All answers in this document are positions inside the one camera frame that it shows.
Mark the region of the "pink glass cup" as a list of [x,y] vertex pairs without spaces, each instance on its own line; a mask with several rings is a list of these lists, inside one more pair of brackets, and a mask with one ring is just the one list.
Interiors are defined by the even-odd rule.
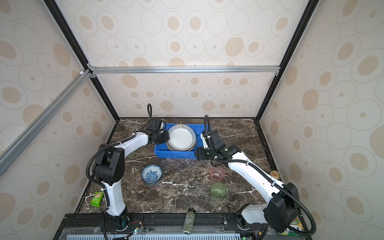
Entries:
[[225,170],[222,167],[211,167],[210,180],[212,183],[221,182],[225,177]]

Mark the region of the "black striped rim plate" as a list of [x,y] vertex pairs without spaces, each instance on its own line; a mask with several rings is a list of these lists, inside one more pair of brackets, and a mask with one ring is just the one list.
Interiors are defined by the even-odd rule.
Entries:
[[171,151],[188,152],[191,151],[197,143],[196,133],[188,125],[174,125],[170,127],[168,133],[170,139],[167,142],[167,147]]

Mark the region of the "blue floral ceramic bowl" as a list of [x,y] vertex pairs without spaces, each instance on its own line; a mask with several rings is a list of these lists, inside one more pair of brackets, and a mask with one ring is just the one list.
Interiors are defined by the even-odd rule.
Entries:
[[158,165],[148,165],[141,172],[142,180],[150,186],[159,183],[163,175],[163,170]]

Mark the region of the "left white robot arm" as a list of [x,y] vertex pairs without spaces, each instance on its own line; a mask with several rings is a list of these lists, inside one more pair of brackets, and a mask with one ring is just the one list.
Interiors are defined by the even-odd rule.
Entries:
[[148,144],[161,145],[169,139],[165,121],[149,118],[147,124],[130,137],[113,144],[102,144],[86,166],[88,180],[101,187],[106,197],[107,213],[115,218],[127,211],[122,196],[121,180],[125,173],[125,158]]

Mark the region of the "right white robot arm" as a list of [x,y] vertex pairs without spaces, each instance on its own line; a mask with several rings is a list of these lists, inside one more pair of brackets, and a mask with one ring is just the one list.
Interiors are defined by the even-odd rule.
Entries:
[[[298,189],[292,183],[284,184],[273,178],[253,163],[247,155],[233,144],[225,144],[216,130],[201,133],[203,146],[197,148],[197,160],[212,160],[235,171],[250,183],[265,200],[262,205],[248,205],[241,210],[241,219],[246,224],[268,224],[278,233],[289,229],[302,236],[312,236],[317,230],[310,211],[300,202]],[[308,231],[299,231],[292,222],[304,213],[310,221]]]

